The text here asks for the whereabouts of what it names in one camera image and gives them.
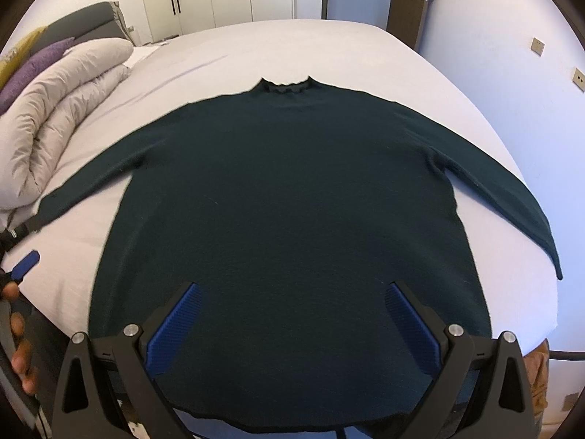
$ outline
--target upholstered headboard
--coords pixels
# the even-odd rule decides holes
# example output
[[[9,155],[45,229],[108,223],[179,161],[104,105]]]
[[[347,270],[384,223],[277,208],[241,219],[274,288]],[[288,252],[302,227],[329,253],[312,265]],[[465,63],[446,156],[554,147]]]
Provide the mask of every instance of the upholstered headboard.
[[[75,43],[99,38],[123,38],[132,41],[124,15],[117,1],[102,1],[81,8],[51,23],[30,50],[30,54],[46,46],[75,38]]]

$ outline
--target electrical outlet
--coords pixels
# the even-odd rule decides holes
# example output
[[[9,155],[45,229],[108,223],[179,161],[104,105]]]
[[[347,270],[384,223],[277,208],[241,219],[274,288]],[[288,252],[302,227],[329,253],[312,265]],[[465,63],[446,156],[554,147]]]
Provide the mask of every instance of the electrical outlet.
[[[532,40],[532,46],[530,46],[530,49],[537,55],[542,56],[542,52],[545,50],[545,44],[542,41],[534,38]]]
[[[562,411],[571,411],[573,406],[577,404],[577,399],[579,398],[579,393],[567,394],[565,396],[565,402],[563,403]]]
[[[583,74],[578,69],[575,70],[575,76],[573,77],[573,82],[577,84],[578,88],[585,92],[585,74]]]

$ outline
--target white bed sheet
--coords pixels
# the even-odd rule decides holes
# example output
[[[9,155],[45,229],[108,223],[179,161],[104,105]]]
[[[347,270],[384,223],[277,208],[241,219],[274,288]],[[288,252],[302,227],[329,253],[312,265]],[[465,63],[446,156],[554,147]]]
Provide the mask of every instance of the white bed sheet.
[[[77,129],[45,194],[128,133],[189,102],[275,83],[314,79],[397,101],[460,134],[521,178],[479,110],[438,70],[376,27],[344,21],[263,21],[185,35],[139,61]],[[31,249],[41,263],[22,284],[33,304],[66,334],[87,331],[95,273],[124,176],[29,236],[6,257]],[[548,255],[452,177],[491,316],[492,332],[514,331],[523,353],[556,327],[555,270]],[[36,211],[17,211],[13,225]]]
[[[148,56],[153,54],[154,51],[159,49],[161,44],[153,44],[151,46],[135,46],[132,51],[132,55],[124,61],[124,66],[132,69],[140,61],[145,60]]]

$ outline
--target metal screw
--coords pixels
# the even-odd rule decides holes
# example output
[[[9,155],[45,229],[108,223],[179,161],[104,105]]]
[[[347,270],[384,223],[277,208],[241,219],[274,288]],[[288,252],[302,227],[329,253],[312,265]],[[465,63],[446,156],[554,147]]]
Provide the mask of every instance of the metal screw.
[[[511,332],[504,332],[503,337],[508,343],[514,343],[516,341],[516,336]]]
[[[84,334],[83,332],[77,332],[76,334],[74,334],[71,337],[71,341],[73,343],[75,343],[76,345],[79,345],[85,339],[86,339],[86,334]]]
[[[140,329],[136,324],[127,325],[126,327],[124,327],[124,335],[127,337],[133,337],[138,333],[138,330]]]
[[[454,337],[461,337],[461,335],[464,333],[464,330],[461,325],[452,324],[449,325],[449,333]]]

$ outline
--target folded comforter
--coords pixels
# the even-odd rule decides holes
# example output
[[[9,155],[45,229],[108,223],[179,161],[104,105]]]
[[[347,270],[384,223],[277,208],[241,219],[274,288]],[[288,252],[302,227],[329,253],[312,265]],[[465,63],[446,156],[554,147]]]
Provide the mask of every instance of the folded comforter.
[[[75,127],[128,77],[132,51],[120,38],[78,44],[0,116],[0,215],[41,195]]]

